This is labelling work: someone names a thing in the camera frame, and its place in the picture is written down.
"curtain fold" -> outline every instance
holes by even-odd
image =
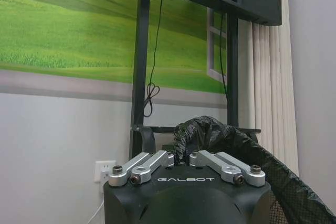
[[[246,27],[249,126],[261,129],[260,144],[298,174],[288,0],[281,26]]]

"tv stand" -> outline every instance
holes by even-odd
[[[143,150],[155,152],[153,132],[173,133],[173,127],[146,127],[143,125],[143,109],[146,88],[147,47],[150,0],[138,0],[136,38],[133,70],[131,135],[129,157]],[[238,18],[227,15],[227,124],[238,127]],[[245,130],[253,138],[260,130]]]

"black mesh fabric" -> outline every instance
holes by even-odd
[[[209,116],[179,124],[174,133],[175,162],[187,163],[192,151],[226,152],[266,173],[274,200],[271,223],[336,223],[336,217],[314,191],[281,161],[236,128]]]

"hex bolt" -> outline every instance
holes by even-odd
[[[251,166],[251,173],[260,174],[261,173],[261,167],[259,165]]]
[[[132,175],[130,177],[130,182],[135,186],[138,185],[140,183],[140,176],[137,174]]]
[[[234,182],[236,185],[240,186],[240,185],[244,182],[244,177],[243,177],[243,175],[236,175],[236,176],[234,176],[234,178],[233,178],[233,182]]]
[[[121,173],[122,173],[122,166],[120,166],[120,165],[115,165],[115,166],[112,168],[112,172],[113,172],[113,174],[115,174],[115,175],[121,174]]]

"metal pole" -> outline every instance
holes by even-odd
[[[238,125],[238,18],[227,15],[227,124]]]
[[[132,114],[129,157],[133,158],[142,151],[142,138],[135,125],[143,125],[143,106],[146,86],[147,47],[149,28],[150,0],[138,0],[136,21]]]

